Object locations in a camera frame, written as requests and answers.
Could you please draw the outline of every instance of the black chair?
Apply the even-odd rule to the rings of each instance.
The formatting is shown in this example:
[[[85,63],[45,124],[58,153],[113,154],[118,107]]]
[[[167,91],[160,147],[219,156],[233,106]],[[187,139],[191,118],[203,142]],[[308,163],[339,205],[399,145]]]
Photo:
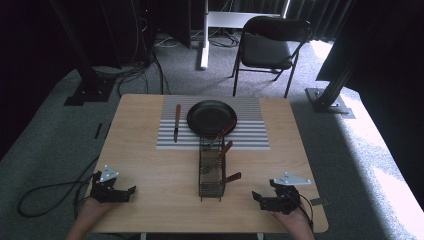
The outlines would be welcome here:
[[[243,27],[236,62],[233,68],[234,88],[236,96],[239,71],[268,72],[277,74],[276,81],[284,70],[291,68],[284,98],[290,89],[299,57],[299,50],[312,33],[311,25],[307,21],[288,20],[280,17],[257,16],[251,18]],[[293,53],[287,42],[298,43]]]

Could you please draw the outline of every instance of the cable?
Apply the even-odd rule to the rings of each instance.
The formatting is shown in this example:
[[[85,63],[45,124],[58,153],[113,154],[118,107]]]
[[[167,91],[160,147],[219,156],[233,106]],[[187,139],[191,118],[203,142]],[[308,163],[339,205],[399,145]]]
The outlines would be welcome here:
[[[240,41],[238,40],[238,38],[236,38],[235,36],[232,36],[232,35],[230,35],[228,33],[224,33],[224,36],[223,37],[227,37],[228,39],[230,39],[231,40],[231,43],[230,44],[224,44],[224,43],[220,43],[220,42],[213,41],[213,40],[209,40],[209,42],[211,44],[215,45],[215,46],[226,47],[226,48],[237,47],[239,45],[239,43],[240,43]]]
[[[172,45],[172,46],[163,46],[163,45],[161,45],[162,43],[164,43],[166,41],[169,41],[169,40],[173,40],[173,39],[174,39],[173,37],[165,38],[164,40],[161,40],[159,43],[156,43],[155,44],[155,47],[171,48],[171,47],[177,47],[177,46],[181,45],[181,43],[176,43],[175,45]]]
[[[144,91],[145,91],[146,94],[149,94],[149,80],[147,79],[146,74],[143,74],[142,78],[144,79],[144,83],[145,83],[145,86],[146,86]]]
[[[130,68],[128,70],[117,72],[117,73],[107,73],[107,72],[102,72],[102,71],[98,71],[98,70],[94,70],[94,72],[100,77],[115,79],[115,78],[124,77],[124,76],[128,75],[129,73],[136,71],[138,68],[140,68],[140,67],[133,67],[133,68]]]
[[[313,221],[314,221],[314,210],[312,209],[312,204],[311,204],[311,202],[310,202],[308,199],[306,199],[306,197],[304,197],[303,195],[299,194],[299,196],[300,196],[300,197],[302,197],[303,199],[305,199],[305,201],[308,203],[309,208],[311,209],[311,217],[309,218],[309,221],[310,221],[310,223],[312,223],[312,224],[313,224]]]
[[[83,201],[86,198],[83,199],[79,199],[79,195],[80,195],[80,191],[82,189],[83,186],[88,185],[88,181],[90,181],[90,179],[93,178],[93,175],[90,175],[89,177],[87,177],[83,182],[81,182],[80,186],[78,187],[78,189],[75,191],[75,196],[74,196],[74,201],[72,203],[72,207],[74,210],[74,219],[77,219],[78,217],[78,205],[81,201]]]
[[[84,169],[84,171],[78,176],[78,178],[77,178],[77,180],[76,181],[73,181],[73,182],[65,182],[65,183],[58,183],[58,184],[51,184],[51,185],[46,185],[46,186],[41,186],[41,187],[36,187],[36,188],[33,188],[33,189],[31,189],[31,190],[29,190],[29,191],[27,191],[26,193],[24,193],[23,195],[22,195],[22,197],[19,199],[19,201],[18,201],[18,205],[17,205],[17,211],[18,211],[18,213],[21,215],[21,216],[23,216],[23,217],[26,217],[26,218],[35,218],[35,217],[40,217],[40,216],[43,216],[43,215],[46,215],[47,213],[49,213],[49,212],[51,212],[52,210],[54,210],[54,209],[56,209],[60,204],[62,204],[63,203],[63,201],[65,201],[65,199],[69,196],[69,194],[71,193],[71,191],[75,188],[75,186],[78,184],[78,183],[83,183],[83,182],[81,182],[80,180],[81,180],[81,178],[85,175],[85,173],[88,171],[88,169],[97,161],[99,159],[99,156],[97,156],[96,158],[94,158],[91,162],[90,162],[90,164]],[[53,204],[53,206],[51,206],[50,208],[48,208],[47,210],[45,210],[45,211],[42,211],[42,212],[39,212],[39,213],[27,213],[27,212],[24,212],[23,210],[22,210],[22,205],[23,205],[23,203],[24,203],[24,201],[25,201],[25,199],[31,194],[31,193],[33,193],[33,192],[35,192],[35,191],[38,191],[38,190],[40,190],[40,189],[45,189],[45,188],[50,188],[50,187],[57,187],[57,186],[63,186],[63,185],[68,185],[68,184],[72,184],[72,186],[68,189],[68,191],[62,196],[62,198],[58,201],[58,202],[56,202],[55,204]]]
[[[137,67],[137,68],[132,69],[131,71],[127,72],[127,74],[125,74],[120,81],[117,82],[118,87],[116,88],[116,90],[117,90],[119,98],[121,98],[122,95],[123,95],[122,92],[121,92],[121,86],[124,83],[134,81],[134,80],[138,79],[139,77],[144,76],[145,71],[150,68],[150,65],[151,65],[151,63],[149,63],[147,66],[143,65],[141,67]]]
[[[132,10],[133,10],[133,14],[134,14],[134,21],[135,21],[135,28],[136,28],[136,30],[135,30],[135,34],[136,34],[136,41],[135,41],[135,50],[134,50],[134,54],[133,54],[133,57],[131,58],[131,64],[133,64],[134,63],[134,59],[135,59],[135,56],[137,55],[137,51],[138,51],[138,38],[139,38],[139,32],[138,32],[138,21],[137,21],[137,13],[135,12],[135,8],[134,8],[134,2],[133,2],[133,0],[131,0],[131,8],[132,8]]]
[[[168,94],[172,95],[171,90],[169,89],[168,79],[166,78],[165,74],[163,73],[162,66],[160,65],[160,62],[159,62],[159,60],[156,56],[156,53],[154,51],[153,51],[153,57],[154,57],[154,62],[156,63],[156,66],[159,69],[159,74],[160,74],[160,78],[161,78],[160,81],[161,81],[161,83],[165,83],[166,90],[167,90]]]

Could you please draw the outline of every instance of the wooden table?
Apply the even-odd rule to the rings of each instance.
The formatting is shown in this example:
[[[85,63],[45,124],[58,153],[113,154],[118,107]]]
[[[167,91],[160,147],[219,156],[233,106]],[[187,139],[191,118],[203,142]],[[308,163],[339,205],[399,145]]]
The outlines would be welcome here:
[[[227,174],[240,171],[242,178],[227,184],[221,202],[214,198],[200,201],[198,150],[156,148],[164,98],[133,94],[122,97],[96,171],[102,171],[107,164],[119,172],[115,189],[136,185],[137,190],[130,202],[113,209],[94,228],[95,232],[285,232],[269,213],[260,210],[251,193],[274,197],[269,179],[285,171],[311,179],[311,185],[297,189],[307,199],[319,198],[289,102],[261,98],[270,150],[230,149],[226,155]],[[326,231],[323,207],[314,206],[313,211],[315,231]]]

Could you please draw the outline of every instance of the table leg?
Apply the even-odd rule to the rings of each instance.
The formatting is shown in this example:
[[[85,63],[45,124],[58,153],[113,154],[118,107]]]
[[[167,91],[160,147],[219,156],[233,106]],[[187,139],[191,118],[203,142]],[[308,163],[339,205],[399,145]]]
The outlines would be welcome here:
[[[208,58],[209,58],[209,40],[208,40],[208,0],[205,0],[205,16],[204,16],[204,27],[203,27],[203,49],[202,49],[202,60],[200,62],[200,68],[208,68]]]
[[[264,233],[256,233],[256,235],[258,236],[258,240],[265,240]]]

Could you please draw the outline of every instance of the tripod base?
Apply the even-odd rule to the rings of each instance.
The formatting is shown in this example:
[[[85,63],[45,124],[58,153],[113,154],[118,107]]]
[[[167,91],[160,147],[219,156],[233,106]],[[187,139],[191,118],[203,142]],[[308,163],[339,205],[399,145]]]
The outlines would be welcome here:
[[[305,91],[315,112],[340,114],[343,118],[355,119],[355,115],[353,114],[352,109],[346,107],[340,96],[337,97],[336,101],[334,101],[331,106],[326,107],[322,106],[321,102],[319,101],[319,98],[322,96],[324,89],[307,88]]]
[[[65,101],[65,106],[82,106],[85,102],[107,102],[109,96],[115,86],[116,79],[103,79],[102,84],[97,91],[87,91],[84,82],[81,81],[73,96],[70,96]]]

